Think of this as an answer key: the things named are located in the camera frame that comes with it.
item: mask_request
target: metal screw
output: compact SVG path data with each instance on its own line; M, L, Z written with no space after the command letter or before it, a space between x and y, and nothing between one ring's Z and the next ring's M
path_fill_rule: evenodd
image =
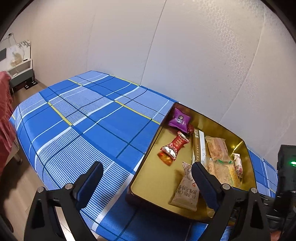
M71 189L72 187L73 187L73 184L72 184L72 183L67 183L67 184L65 185L65 188L66 188L67 190Z
M229 189L230 189L230 186L229 186L228 184L226 184L226 183L224 183L224 184L222 185L222 187L223 187L223 189L225 189L225 190L229 190Z
M258 190L257 190L256 188L251 188L251 192L252 192L252 193L257 193Z
M37 188L37 192L41 193L41 192L43 192L43 191L44 191L44 187L38 187L38 188Z

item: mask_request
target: blue checkered tablecloth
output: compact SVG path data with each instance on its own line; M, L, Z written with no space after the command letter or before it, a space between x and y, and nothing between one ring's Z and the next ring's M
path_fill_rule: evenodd
M89 71L23 101L10 121L38 176L50 190L73 183L94 161L104 175L81 210L88 227L107 240L193 241L206 224L171 222L125 201L127 187L175 100L108 74ZM273 167L250 151L258 190L274 196ZM227 227L222 240L227 240Z

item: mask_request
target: purple snack package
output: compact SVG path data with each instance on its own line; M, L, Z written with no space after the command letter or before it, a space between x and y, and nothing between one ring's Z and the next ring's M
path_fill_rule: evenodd
M169 126L177 127L181 131L188 133L187 126L190 121L190 116L185 115L177 108L174 109L173 119L168 123Z

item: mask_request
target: rectangular gold box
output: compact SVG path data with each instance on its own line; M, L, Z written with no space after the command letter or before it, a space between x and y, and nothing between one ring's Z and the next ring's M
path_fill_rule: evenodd
M203 131L205 136L224 138L228 153L231 154L235 151L235 153L240 154L243 166L241 188L248 191L250 188L256 187L253 166L244 141L210 118L180 103L175 103L158 128L129 185L128 196L132 197L128 197L127 200L137 199L137 202L141 204L145 200L148 202L148 206L153 204L186 218L208 222L210 218L207 215L206 203L201 195L199 195L196 212L169 204L184 174L182 161L192 164L192 138L190 138L190 143L185 144L180 149L176 160L171 166L167 166L157 156L160 148L171 143L177 135L178 129L168 126L174 108L190 116L190 123L195 128Z

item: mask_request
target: red blanket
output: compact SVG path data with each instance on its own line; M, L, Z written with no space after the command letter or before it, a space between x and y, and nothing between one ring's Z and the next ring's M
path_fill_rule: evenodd
M6 72L0 72L0 175L5 167L16 135L13 125L9 122L13 113L9 90L10 79L11 77Z

